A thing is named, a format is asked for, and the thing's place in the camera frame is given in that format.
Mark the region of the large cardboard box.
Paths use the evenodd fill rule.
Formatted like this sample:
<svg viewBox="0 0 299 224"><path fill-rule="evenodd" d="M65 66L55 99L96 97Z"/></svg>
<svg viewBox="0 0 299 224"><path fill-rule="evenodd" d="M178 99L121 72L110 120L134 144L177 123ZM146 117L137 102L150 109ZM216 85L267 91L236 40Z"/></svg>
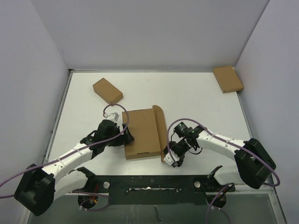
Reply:
<svg viewBox="0 0 299 224"><path fill-rule="evenodd" d="M125 146L127 160L160 156L167 146L167 127L161 107L153 105L150 109L122 112L123 123L134 137L133 143Z"/></svg>

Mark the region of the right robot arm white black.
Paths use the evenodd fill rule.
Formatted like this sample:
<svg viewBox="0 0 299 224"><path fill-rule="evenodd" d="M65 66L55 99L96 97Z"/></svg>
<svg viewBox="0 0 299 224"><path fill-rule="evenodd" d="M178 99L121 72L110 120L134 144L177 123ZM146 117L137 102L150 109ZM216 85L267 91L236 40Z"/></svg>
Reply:
<svg viewBox="0 0 299 224"><path fill-rule="evenodd" d="M190 149L209 149L235 162L235 165L228 167L219 165L207 175L207 181L202 185L207 185L211 191L217 191L226 184L239 183L259 189L276 169L273 159L254 138L248 141L232 139L201 125L187 127L184 122L174 128L174 133L180 141L167 141L163 150L163 161L169 166L180 167Z"/></svg>

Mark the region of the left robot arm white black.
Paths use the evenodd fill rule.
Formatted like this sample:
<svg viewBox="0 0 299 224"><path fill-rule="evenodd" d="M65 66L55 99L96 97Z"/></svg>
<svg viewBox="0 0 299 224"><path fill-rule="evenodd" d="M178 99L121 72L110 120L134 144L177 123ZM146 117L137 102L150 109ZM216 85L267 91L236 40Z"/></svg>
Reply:
<svg viewBox="0 0 299 224"><path fill-rule="evenodd" d="M66 193L96 195L96 175L81 166L95 158L105 147L128 145L134 141L124 123L120 130L114 119L104 119L97 130L84 137L73 149L56 160L37 166L30 165L23 174L14 198L34 215L43 214L52 203Z"/></svg>

